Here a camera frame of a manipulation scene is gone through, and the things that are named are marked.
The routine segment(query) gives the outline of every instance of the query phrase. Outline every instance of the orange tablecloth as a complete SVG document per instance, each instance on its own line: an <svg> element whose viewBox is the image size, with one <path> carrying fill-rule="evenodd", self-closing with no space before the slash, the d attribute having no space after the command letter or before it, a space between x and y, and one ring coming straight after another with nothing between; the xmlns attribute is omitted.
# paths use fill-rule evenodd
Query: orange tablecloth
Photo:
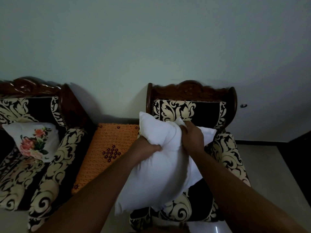
<svg viewBox="0 0 311 233"><path fill-rule="evenodd" d="M72 194L125 154L137 139L139 125L100 123L85 155Z"/></svg>

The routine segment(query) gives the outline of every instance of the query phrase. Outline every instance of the person's left arm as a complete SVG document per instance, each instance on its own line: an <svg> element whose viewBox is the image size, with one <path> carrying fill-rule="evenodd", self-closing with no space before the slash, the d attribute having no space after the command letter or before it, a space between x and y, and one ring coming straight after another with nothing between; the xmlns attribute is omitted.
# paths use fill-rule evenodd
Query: person's left arm
<svg viewBox="0 0 311 233"><path fill-rule="evenodd" d="M161 150L144 137L59 208L36 232L100 232L131 170Z"/></svg>

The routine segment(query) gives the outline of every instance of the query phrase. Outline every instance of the gray wall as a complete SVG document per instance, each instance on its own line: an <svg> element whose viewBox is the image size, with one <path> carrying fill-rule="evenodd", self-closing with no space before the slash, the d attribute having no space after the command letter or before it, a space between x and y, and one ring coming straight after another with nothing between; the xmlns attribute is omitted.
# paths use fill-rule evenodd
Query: gray wall
<svg viewBox="0 0 311 233"><path fill-rule="evenodd" d="M71 88L91 118L137 118L146 85L234 86L236 139L311 130L310 0L0 0L0 79Z"/></svg>

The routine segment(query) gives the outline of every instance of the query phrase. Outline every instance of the tiled floor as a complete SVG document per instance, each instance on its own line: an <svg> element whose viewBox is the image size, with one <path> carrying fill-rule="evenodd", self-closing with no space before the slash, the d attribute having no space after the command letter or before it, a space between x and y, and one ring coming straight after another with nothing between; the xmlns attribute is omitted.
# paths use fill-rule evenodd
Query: tiled floor
<svg viewBox="0 0 311 233"><path fill-rule="evenodd" d="M311 208L274 146L238 145L252 187L274 204L282 208L311 232ZM102 233L130 232L127 213L115 217L110 213ZM0 210L1 232L26 232L27 213ZM230 233L225 222L191 222L192 233Z"/></svg>

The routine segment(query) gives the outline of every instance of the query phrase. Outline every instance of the person's right arm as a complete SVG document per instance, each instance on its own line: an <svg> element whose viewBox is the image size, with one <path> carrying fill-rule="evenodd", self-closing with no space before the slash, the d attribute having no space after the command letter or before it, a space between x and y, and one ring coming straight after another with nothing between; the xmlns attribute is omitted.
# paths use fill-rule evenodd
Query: person's right arm
<svg viewBox="0 0 311 233"><path fill-rule="evenodd" d="M304 232L283 210L244 184L204 151L203 134L192 122L181 126L183 146L196 163L233 233Z"/></svg>

